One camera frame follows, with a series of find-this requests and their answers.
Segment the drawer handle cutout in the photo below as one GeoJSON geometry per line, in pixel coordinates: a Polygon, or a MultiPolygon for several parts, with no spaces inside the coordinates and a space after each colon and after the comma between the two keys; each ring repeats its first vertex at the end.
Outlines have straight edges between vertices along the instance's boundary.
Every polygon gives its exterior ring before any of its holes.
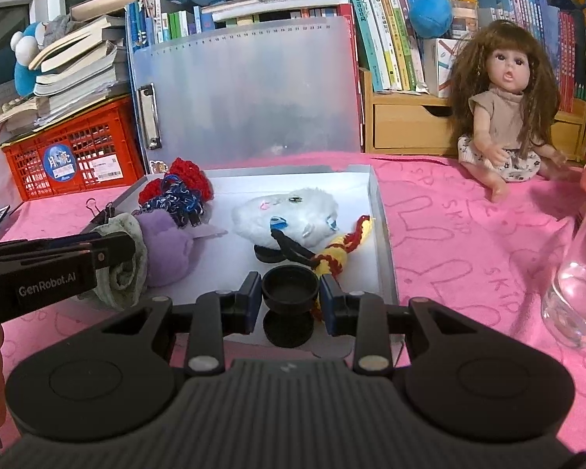
{"type": "Polygon", "coordinates": [[[449,118],[451,116],[451,107],[448,106],[421,106],[432,116],[437,118],[449,118]]]}

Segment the white box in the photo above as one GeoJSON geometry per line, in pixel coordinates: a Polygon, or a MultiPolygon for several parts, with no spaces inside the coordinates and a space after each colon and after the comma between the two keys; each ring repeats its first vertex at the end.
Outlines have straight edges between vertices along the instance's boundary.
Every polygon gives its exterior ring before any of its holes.
{"type": "MultiPolygon", "coordinates": [[[[341,172],[334,172],[327,166],[282,166],[209,170],[206,174],[215,194],[209,203],[209,222],[228,232],[219,238],[204,240],[200,261],[186,278],[170,286],[147,290],[145,297],[169,296],[174,304],[194,303],[198,296],[209,291],[237,290],[251,271],[264,275],[270,268],[278,266],[259,262],[252,243],[233,233],[232,209],[260,195],[316,187],[335,197],[339,205],[337,223],[341,231],[351,231],[362,215],[369,214],[373,219],[370,238],[349,255],[347,266],[338,277],[342,289],[345,292],[367,291],[379,294],[385,303],[398,304],[386,216],[372,167],[349,166],[341,172]]],[[[124,192],[114,202],[117,212],[130,213],[137,209],[139,192],[145,183],[161,176],[142,178],[124,192]]],[[[90,232],[93,227],[89,225],[83,232],[90,232]]],[[[65,300],[57,304],[57,308],[63,315],[87,324],[99,322],[113,313],[101,304],[84,303],[76,299],[65,300]]],[[[230,335],[225,339],[271,346],[263,332],[266,312],[267,307],[263,303],[251,335],[230,335]]],[[[338,358],[347,356],[352,348],[352,337],[330,337],[320,323],[316,324],[312,338],[298,347],[315,355],[338,358]]]]}
{"type": "Polygon", "coordinates": [[[423,41],[423,73],[430,95],[449,96],[451,67],[460,40],[428,39],[423,41]]]}

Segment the water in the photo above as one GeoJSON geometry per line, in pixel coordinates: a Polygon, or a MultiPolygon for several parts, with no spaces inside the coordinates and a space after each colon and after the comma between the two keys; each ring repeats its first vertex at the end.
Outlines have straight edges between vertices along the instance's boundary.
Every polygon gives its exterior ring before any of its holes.
{"type": "Polygon", "coordinates": [[[558,270],[541,310],[545,325],[559,342],[586,347],[586,266],[570,263],[558,270]]]}

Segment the bookshelf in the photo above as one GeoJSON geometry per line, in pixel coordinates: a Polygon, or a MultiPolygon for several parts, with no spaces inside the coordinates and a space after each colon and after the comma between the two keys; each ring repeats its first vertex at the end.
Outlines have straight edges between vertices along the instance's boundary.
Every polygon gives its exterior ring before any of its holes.
{"type": "MultiPolygon", "coordinates": [[[[374,93],[371,73],[361,68],[364,150],[387,155],[455,157],[457,136],[448,118],[446,98],[433,95],[374,93]]],[[[554,145],[571,161],[583,161],[586,151],[586,102],[575,99],[573,112],[558,112],[551,128],[554,145]]]]}

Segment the ribbed surface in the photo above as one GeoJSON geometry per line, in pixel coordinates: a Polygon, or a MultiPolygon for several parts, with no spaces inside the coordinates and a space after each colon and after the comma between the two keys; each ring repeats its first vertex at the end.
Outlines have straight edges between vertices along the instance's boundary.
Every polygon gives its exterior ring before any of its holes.
{"type": "Polygon", "coordinates": [[[553,439],[453,439],[414,416],[389,380],[340,361],[236,361],[222,376],[189,381],[137,432],[86,446],[28,437],[0,468],[557,469],[568,456],[553,439]]]}

